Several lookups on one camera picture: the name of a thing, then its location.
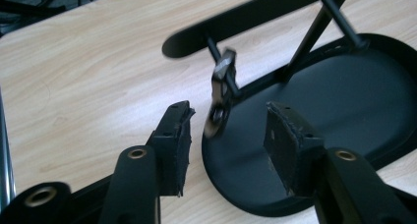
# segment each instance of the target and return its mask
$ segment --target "wooden table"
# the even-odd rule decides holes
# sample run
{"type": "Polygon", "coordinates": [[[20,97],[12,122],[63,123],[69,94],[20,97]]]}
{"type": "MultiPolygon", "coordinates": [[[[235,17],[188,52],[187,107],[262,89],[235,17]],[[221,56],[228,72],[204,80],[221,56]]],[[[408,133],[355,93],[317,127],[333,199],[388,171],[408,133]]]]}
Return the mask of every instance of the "wooden table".
{"type": "MultiPolygon", "coordinates": [[[[215,190],[201,156],[213,62],[207,51],[180,60],[161,53],[174,31],[245,1],[98,0],[2,37],[0,84],[18,193],[46,181],[76,191],[111,174],[119,153],[145,144],[168,105],[188,99],[197,114],[185,196],[162,199],[162,223],[316,223],[313,208],[264,218],[215,190]]],[[[220,43],[238,52],[239,85],[288,63],[318,10],[310,6],[220,43]]],[[[417,0],[347,0],[342,11],[358,32],[417,48],[417,0]]],[[[332,25],[320,44],[338,37],[332,25]]],[[[417,151],[380,174],[417,195],[417,151]]]]}

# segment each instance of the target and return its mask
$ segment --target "wood grain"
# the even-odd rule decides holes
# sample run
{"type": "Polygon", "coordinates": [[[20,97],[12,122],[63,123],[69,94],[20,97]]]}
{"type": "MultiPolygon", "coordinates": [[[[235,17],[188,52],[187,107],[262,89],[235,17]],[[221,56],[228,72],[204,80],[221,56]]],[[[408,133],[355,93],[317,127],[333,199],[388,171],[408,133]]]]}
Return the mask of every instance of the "wood grain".
{"type": "MultiPolygon", "coordinates": [[[[162,199],[163,223],[317,223],[314,209],[264,218],[228,203],[201,157],[213,62],[207,51],[172,60],[161,53],[174,31],[248,0],[98,0],[0,39],[0,84],[18,192],[46,181],[76,191],[113,172],[118,154],[144,144],[166,107],[188,99],[193,144],[185,196],[162,199]]],[[[219,44],[238,52],[239,85],[286,64],[317,14],[309,6],[219,44]]],[[[359,32],[417,48],[417,0],[347,0],[359,32]]],[[[327,29],[319,45],[340,37],[327,29]]],[[[417,152],[380,171],[417,195],[417,152]]]]}

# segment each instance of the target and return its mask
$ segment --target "black stand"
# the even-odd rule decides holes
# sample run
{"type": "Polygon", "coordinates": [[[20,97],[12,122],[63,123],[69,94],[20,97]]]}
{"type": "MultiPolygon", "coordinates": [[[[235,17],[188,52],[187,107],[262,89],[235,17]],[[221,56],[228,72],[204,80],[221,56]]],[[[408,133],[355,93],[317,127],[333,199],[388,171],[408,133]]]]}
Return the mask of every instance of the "black stand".
{"type": "Polygon", "coordinates": [[[217,190],[237,207],[283,216],[313,204],[289,196],[263,149],[266,105],[299,112],[326,139],[379,169],[417,145],[417,52],[381,35],[357,34],[339,11],[344,0],[253,0],[170,36],[162,52],[180,58],[208,47],[215,67],[203,160],[217,190]],[[216,43],[313,2],[324,4],[290,63],[252,83],[235,82],[236,53],[216,43]],[[334,20],[344,37],[311,51],[334,20]]]}

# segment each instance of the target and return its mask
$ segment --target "screw hole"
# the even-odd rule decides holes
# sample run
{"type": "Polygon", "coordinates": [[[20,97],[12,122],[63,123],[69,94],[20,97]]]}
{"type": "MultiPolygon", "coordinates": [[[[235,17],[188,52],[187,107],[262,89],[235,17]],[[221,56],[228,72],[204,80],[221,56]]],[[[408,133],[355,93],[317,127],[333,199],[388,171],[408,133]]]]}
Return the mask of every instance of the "screw hole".
{"type": "Polygon", "coordinates": [[[343,151],[343,150],[338,150],[336,152],[337,157],[346,160],[346,161],[354,161],[356,160],[356,156],[355,154],[348,152],[348,151],[343,151]]]}
{"type": "Polygon", "coordinates": [[[37,207],[46,204],[51,201],[57,194],[57,191],[53,187],[40,188],[25,200],[25,205],[28,207],[37,207]]]}
{"type": "Polygon", "coordinates": [[[129,152],[128,156],[132,159],[138,159],[138,158],[142,158],[145,155],[147,155],[147,151],[141,148],[138,149],[134,149],[132,151],[129,152]]]}

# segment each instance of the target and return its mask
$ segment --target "silver metal tube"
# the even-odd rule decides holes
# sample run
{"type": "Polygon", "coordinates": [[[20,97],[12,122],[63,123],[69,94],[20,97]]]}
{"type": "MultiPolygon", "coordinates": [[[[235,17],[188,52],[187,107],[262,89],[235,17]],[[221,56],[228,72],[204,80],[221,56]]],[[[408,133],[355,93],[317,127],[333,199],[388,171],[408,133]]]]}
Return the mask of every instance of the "silver metal tube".
{"type": "Polygon", "coordinates": [[[13,178],[9,141],[7,139],[6,120],[4,117],[3,99],[0,93],[0,210],[3,210],[15,197],[15,180],[13,178]]]}

